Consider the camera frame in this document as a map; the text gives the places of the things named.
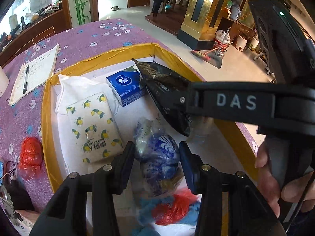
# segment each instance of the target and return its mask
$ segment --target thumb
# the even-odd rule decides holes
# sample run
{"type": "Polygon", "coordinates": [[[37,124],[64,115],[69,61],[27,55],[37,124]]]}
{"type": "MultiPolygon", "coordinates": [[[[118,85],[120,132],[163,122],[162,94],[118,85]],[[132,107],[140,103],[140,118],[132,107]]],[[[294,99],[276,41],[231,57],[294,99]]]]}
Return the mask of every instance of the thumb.
{"type": "MultiPolygon", "coordinates": [[[[311,172],[301,178],[295,179],[291,181],[290,183],[288,183],[282,189],[281,198],[284,201],[298,203],[313,173],[314,172],[311,172]]],[[[304,200],[310,200],[310,199],[315,199],[315,182],[311,184],[311,187],[309,188],[304,200]]]]}

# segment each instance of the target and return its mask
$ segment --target dark pants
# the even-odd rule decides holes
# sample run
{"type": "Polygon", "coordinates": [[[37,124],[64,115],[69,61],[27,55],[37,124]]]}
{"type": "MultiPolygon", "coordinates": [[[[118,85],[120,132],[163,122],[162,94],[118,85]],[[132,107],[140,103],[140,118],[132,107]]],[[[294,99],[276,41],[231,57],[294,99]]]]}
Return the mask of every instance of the dark pants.
{"type": "Polygon", "coordinates": [[[163,0],[153,0],[152,13],[158,13],[158,10],[162,4],[163,0]]]}

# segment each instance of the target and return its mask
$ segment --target tiled floor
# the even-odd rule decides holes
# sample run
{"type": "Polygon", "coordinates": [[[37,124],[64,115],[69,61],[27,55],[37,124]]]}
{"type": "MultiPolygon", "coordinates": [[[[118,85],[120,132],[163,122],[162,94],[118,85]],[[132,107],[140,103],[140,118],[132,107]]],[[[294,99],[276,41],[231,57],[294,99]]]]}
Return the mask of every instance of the tiled floor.
{"type": "MultiPolygon", "coordinates": [[[[190,53],[191,48],[177,39],[176,36],[154,26],[145,20],[151,9],[146,6],[110,11],[108,14],[100,13],[100,20],[110,18],[123,18],[130,23],[142,28],[148,34],[165,44],[185,62],[192,66],[207,81],[255,81],[268,82],[270,76],[264,72],[264,66],[261,59],[253,61],[254,53],[247,50],[240,52],[232,45],[228,48],[220,69],[208,64],[190,53]]],[[[264,136],[257,135],[257,126],[245,125],[258,145],[264,139],[264,136]]]]}

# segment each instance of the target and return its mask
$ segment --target lemon print package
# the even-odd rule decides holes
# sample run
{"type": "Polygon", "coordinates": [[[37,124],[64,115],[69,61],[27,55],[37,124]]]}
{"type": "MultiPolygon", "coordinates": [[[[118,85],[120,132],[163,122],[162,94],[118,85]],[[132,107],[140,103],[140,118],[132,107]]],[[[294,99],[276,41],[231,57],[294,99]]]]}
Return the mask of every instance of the lemon print package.
{"type": "Polygon", "coordinates": [[[73,132],[73,150],[82,162],[92,163],[123,151],[118,128],[104,93],[97,93],[67,107],[73,132]]]}

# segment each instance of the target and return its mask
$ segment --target red plastic bag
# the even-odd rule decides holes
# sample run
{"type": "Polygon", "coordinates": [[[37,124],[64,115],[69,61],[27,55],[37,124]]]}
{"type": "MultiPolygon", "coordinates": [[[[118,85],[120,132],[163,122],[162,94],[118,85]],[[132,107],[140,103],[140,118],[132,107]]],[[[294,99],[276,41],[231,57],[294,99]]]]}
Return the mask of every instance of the red plastic bag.
{"type": "Polygon", "coordinates": [[[37,177],[40,173],[42,163],[42,144],[35,137],[28,137],[22,143],[20,162],[18,164],[19,174],[25,180],[37,177]]]}
{"type": "Polygon", "coordinates": [[[170,204],[158,204],[152,210],[152,217],[158,225],[175,224],[179,222],[189,211],[189,205],[197,201],[197,196],[187,188],[174,194],[174,202],[170,204]]]}

